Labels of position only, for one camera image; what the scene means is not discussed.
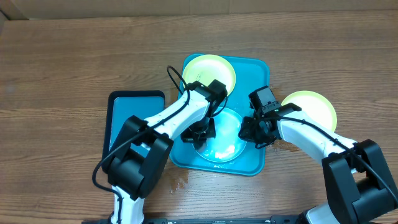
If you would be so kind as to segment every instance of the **black motor joint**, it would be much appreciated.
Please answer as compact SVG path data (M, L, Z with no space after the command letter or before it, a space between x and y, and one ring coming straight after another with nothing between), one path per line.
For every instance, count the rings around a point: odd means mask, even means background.
M331 212L339 223L367 223L397 208L391 194L372 172L353 160L360 155L389 186L394 195L398 190L380 146L367 139L357 142L352 151L331 153L322 159L326 195ZM366 172L366 178L355 181L351 170Z
M188 84L188 89L200 93L210 103L205 117L181 133L183 142L193 143L195 149L198 149L207 139L216 137L216 128L212 117L220 103L226 98L227 91L225 85L218 80L213 80L208 86L195 81Z
M293 103L281 106L268 86L254 90L249 94L253 117L244 117L238 136L245 141L254 142L256 149L273 144L280 139L277 118L301 108Z

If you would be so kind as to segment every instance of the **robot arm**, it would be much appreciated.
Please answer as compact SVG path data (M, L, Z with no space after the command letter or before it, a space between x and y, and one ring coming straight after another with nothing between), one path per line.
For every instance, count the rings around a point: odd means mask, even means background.
M323 167L328 203L303 213L303 223L367 223L397 208L386 186L352 155L358 155L397 195L394 179L375 142L369 139L356 142L323 128L298 106L292 103L281 106L267 86L249 97L254 116L244 118L240 138L256 143L257 148L277 139L291 142ZM336 142L350 150L346 151ZM356 171L366 171L367 177L355 182L352 173Z
M132 116L123 124L111 148L111 151L116 148L117 151L103 166L108 182L123 198L121 223L143 222L144 198L160 179L175 138L181 136L184 142L201 144L205 139L215 137L212 116L226 95L225 85L217 80L209 86L200 82L190 83L182 97L161 113L145 120ZM139 133L142 133L141 136L132 141L132 137ZM131 149L131 144L147 149L147 155ZM116 212L120 209L118 200L115 195L112 223L119 220Z

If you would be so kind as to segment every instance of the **yellow-green plate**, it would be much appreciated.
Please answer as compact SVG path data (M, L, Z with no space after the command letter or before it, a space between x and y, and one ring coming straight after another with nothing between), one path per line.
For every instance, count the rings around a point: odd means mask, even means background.
M294 103L301 107L309 117L330 131L336 130L336 111L328 99L321 94L313 91L297 91L287 96L282 105L287 103Z
M185 67L182 78L186 83L199 81L206 86L216 79L226 86L228 95L236 83L236 74L232 65L217 55L201 55L194 58Z

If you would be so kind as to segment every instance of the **blue plastic tray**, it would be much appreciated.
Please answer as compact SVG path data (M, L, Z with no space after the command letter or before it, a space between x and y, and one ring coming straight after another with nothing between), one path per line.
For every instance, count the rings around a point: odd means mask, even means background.
M188 56L184 61L183 69L192 59L201 55L192 54ZM222 57L231 63L236 73L235 88L228 97L226 107L237 112L242 118L252 116L253 110L249 107L249 94L260 87L269 85L268 66L258 59ZM211 162L202 158L192 144L183 143L181 138L177 138L171 150L170 158L179 167L229 174L256 175L264 168L266 150L264 148L256 149L254 143L248 142L243 152L232 161Z

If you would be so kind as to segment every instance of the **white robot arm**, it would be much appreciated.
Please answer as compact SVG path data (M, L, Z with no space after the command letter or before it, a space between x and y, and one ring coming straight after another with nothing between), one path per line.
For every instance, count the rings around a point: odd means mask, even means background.
M146 137L132 142L149 150L145 159L126 149L122 151L122 156L116 155L105 166L109 183L123 197L121 223L141 224L144 221L144 198L160 178L175 138L181 136L185 142L201 143L214 137L215 132L211 130L215 127L211 122L211 116L226 96L226 92L217 90L220 83L217 84L218 86L211 84L206 87L196 83L194 87L188 88L191 96L189 104L178 115L163 125L156 126ZM145 121L137 118L126 121L129 125L125 123L126 127L124 126L119 134L121 137L115 142L124 142L131 133L142 132L173 114L188 100L187 91L173 105ZM241 139L255 142L258 148L272 144L277 139L284 140L296 145L323 166L329 203L303 213L303 223L362 223L396 208L392 197L375 178L370 176L361 183L355 183L351 173L356 172L356 169L363 172L364 169L352 160L348 152L318 130L288 118L312 123L329 137L361 153L374 169L377 166L379 175L388 182L394 193L397 193L394 180L376 143L369 142L370 140L357 143L341 137L317 124L298 106L280 106L267 86L254 91L249 97L255 112L253 117L243 119L239 132ZM129 133L129 137L123 137L123 133ZM118 205L118 198L115 197L115 211L120 209ZM117 223L117 220L115 212L111 222Z

